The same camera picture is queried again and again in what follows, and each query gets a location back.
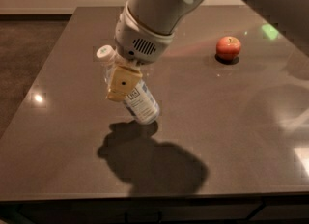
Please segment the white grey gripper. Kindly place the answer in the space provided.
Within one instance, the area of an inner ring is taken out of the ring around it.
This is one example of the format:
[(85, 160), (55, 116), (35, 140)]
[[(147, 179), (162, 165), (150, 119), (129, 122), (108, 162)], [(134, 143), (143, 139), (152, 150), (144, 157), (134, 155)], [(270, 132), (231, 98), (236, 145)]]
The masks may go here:
[(107, 98), (122, 102), (142, 79), (141, 64), (154, 63), (174, 39), (175, 25), (151, 28), (141, 23), (126, 4), (115, 28), (117, 52), (126, 60), (113, 58), (106, 67)]

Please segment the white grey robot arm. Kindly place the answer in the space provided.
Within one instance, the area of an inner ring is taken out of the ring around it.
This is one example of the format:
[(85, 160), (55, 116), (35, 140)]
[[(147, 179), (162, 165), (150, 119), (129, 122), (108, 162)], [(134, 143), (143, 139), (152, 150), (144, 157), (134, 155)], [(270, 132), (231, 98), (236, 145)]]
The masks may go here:
[[(127, 0), (115, 28), (124, 60), (112, 71), (107, 98), (122, 101), (142, 74), (130, 63), (155, 62), (170, 45), (181, 20), (205, 0)], [(241, 0), (303, 53), (309, 53), (309, 0)]]

